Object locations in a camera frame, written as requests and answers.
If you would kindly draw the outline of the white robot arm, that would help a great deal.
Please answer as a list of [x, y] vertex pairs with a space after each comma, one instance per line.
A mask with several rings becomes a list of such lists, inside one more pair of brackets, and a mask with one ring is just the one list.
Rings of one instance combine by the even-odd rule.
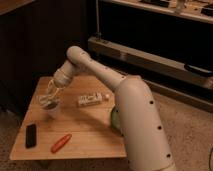
[[132, 171], [177, 171], [163, 125], [149, 86], [136, 75], [122, 75], [93, 60], [78, 46], [66, 52], [39, 103], [44, 109], [58, 104], [57, 94], [85, 68], [115, 95], [124, 145]]

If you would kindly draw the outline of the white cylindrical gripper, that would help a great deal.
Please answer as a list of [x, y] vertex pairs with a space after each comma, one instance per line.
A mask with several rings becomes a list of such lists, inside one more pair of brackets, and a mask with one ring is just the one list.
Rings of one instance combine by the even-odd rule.
[[38, 103], [41, 106], [57, 105], [59, 103], [60, 88], [67, 87], [72, 82], [77, 71], [78, 67], [66, 60], [54, 73], [53, 81], [49, 81], [45, 93], [37, 96]]

